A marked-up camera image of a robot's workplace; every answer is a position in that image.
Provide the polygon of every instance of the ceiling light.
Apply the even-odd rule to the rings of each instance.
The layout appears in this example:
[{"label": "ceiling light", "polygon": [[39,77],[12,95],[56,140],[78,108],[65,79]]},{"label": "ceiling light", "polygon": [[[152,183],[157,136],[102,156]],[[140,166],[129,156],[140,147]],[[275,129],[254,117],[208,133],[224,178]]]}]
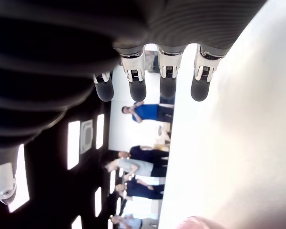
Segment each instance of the ceiling light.
[{"label": "ceiling light", "polygon": [[71,224],[72,229],[82,229],[82,218],[78,216],[75,221]]},{"label": "ceiling light", "polygon": [[67,168],[72,169],[79,162],[80,149],[80,121],[68,124],[68,151],[67,151]]},{"label": "ceiling light", "polygon": [[99,187],[94,195],[95,217],[98,217],[102,210],[102,188]]},{"label": "ceiling light", "polygon": [[115,173],[116,173],[115,170],[110,173],[110,193],[114,192],[114,188],[115,188]]},{"label": "ceiling light", "polygon": [[113,224],[111,222],[111,219],[108,220],[108,229],[113,229]]},{"label": "ceiling light", "polygon": [[119,215],[121,212],[121,198],[118,198],[118,201],[116,202],[116,214]]},{"label": "ceiling light", "polygon": [[123,174],[124,174],[124,169],[120,168],[120,170],[119,170],[119,177],[122,177]]},{"label": "ceiling light", "polygon": [[20,206],[22,206],[23,204],[25,204],[26,202],[30,200],[27,174],[25,170],[23,144],[20,145],[19,150],[18,150],[16,182],[17,182],[16,196],[13,202],[9,204],[10,212],[15,211]]},{"label": "ceiling light", "polygon": [[104,135],[104,114],[97,116],[97,129],[96,129],[96,149],[99,149],[103,145]]}]

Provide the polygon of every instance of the gray shirt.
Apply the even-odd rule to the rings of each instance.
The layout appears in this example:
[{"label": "gray shirt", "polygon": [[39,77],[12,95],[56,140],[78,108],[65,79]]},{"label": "gray shirt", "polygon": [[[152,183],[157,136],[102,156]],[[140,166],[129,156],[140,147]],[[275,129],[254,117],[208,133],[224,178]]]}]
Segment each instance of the gray shirt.
[{"label": "gray shirt", "polygon": [[[126,223],[131,229],[140,229],[141,228],[141,219],[123,219],[123,222]],[[120,229],[125,229],[126,227],[122,224],[119,223],[119,228]]]},{"label": "gray shirt", "polygon": [[125,158],[118,159],[118,166],[127,173],[131,171],[131,165],[138,166],[138,170],[135,172],[136,175],[150,177],[152,174],[153,164],[150,162]]}]

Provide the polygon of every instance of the blue shirt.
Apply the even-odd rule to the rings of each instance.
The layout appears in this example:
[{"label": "blue shirt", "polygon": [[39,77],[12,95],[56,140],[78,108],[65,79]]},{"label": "blue shirt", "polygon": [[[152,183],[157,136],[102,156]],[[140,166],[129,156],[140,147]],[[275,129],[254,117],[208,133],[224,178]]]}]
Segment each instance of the blue shirt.
[{"label": "blue shirt", "polygon": [[142,150],[140,146],[134,146],[130,149],[129,153],[131,154],[130,158],[140,161],[148,161],[151,159],[150,150]]},{"label": "blue shirt", "polygon": [[126,192],[129,197],[151,198],[153,191],[149,190],[145,185],[137,183],[137,179],[132,179],[127,182]]},{"label": "blue shirt", "polygon": [[142,120],[156,120],[158,119],[158,104],[143,104],[134,109]]}]

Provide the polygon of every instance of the pink object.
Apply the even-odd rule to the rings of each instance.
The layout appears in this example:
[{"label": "pink object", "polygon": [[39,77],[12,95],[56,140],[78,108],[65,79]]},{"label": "pink object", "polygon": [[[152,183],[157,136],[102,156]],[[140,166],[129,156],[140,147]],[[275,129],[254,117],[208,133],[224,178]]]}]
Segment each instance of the pink object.
[{"label": "pink object", "polygon": [[224,229],[219,224],[201,217],[189,217],[177,229]]}]

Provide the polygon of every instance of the crowd of people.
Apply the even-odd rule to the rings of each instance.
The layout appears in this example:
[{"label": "crowd of people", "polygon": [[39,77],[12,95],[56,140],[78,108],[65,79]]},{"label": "crowd of people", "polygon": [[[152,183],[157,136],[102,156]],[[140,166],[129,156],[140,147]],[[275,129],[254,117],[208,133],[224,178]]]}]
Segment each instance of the crowd of people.
[{"label": "crowd of people", "polygon": [[[158,104],[144,104],[144,102],[134,103],[133,106],[122,108],[123,114],[131,114],[134,121],[142,123],[143,120],[155,120],[161,122],[173,121],[174,109],[162,107]],[[149,185],[141,179],[136,179],[135,175],[144,177],[166,177],[167,157],[169,152],[154,149],[150,146],[134,146],[129,152],[118,152],[118,158],[105,165],[108,172],[122,168],[126,175],[123,176],[123,184],[118,184],[115,190],[119,195],[128,200],[133,197],[148,199],[163,199],[164,184]],[[113,216],[113,224],[118,224],[120,229],[156,229],[158,220],[137,219],[133,215],[125,217]]]}]

